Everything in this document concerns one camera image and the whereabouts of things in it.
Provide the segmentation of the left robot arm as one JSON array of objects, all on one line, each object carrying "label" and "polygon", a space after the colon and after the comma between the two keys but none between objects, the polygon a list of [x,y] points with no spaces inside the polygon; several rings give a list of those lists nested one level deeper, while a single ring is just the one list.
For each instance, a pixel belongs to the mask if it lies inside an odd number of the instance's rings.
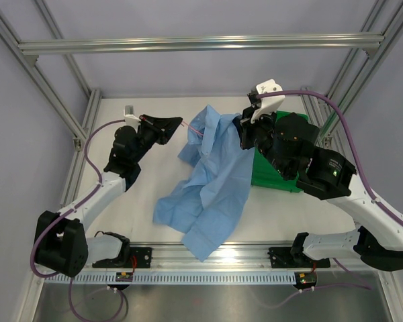
[{"label": "left robot arm", "polygon": [[121,268],[134,261],[127,237],[105,232],[88,238],[86,231],[136,182],[141,171],[139,162],[145,154],[155,144],[167,144],[182,122],[181,117],[124,114],[105,168],[95,170],[97,181],[93,187],[59,211],[45,211],[39,216],[30,254],[30,267],[36,276],[64,274],[74,278],[88,264],[107,262]]}]

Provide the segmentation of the pink wire hanger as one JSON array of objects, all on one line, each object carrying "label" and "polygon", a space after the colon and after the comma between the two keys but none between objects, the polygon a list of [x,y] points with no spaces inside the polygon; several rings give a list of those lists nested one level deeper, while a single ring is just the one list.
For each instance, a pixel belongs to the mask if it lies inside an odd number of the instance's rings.
[{"label": "pink wire hanger", "polygon": [[193,126],[191,126],[189,123],[182,121],[181,122],[182,126],[186,126],[188,129],[190,129],[193,133],[196,133],[198,136],[203,137],[204,134],[200,131],[198,131],[196,128],[194,128]]}]

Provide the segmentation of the blue shirt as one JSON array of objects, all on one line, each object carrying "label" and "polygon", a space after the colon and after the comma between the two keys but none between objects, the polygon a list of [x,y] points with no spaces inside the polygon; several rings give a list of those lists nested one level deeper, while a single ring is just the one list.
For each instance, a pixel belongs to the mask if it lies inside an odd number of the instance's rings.
[{"label": "blue shirt", "polygon": [[181,232],[201,262],[232,235],[250,193],[255,151],[240,148],[235,117],[207,105],[191,120],[204,136],[188,129],[178,158],[193,171],[154,207],[154,223]]}]

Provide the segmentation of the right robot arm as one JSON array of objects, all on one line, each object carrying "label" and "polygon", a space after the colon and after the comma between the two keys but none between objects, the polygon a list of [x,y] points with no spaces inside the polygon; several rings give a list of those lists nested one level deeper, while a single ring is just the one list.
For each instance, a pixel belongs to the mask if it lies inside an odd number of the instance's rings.
[{"label": "right robot arm", "polygon": [[386,272],[403,270],[403,215],[369,193],[356,167],[342,154],[316,146],[319,129],[304,117],[263,113],[248,107],[233,120],[243,150],[254,148],[284,180],[304,193],[350,215],[355,228],[345,233],[297,234],[290,256],[306,266],[327,258],[359,258]]}]

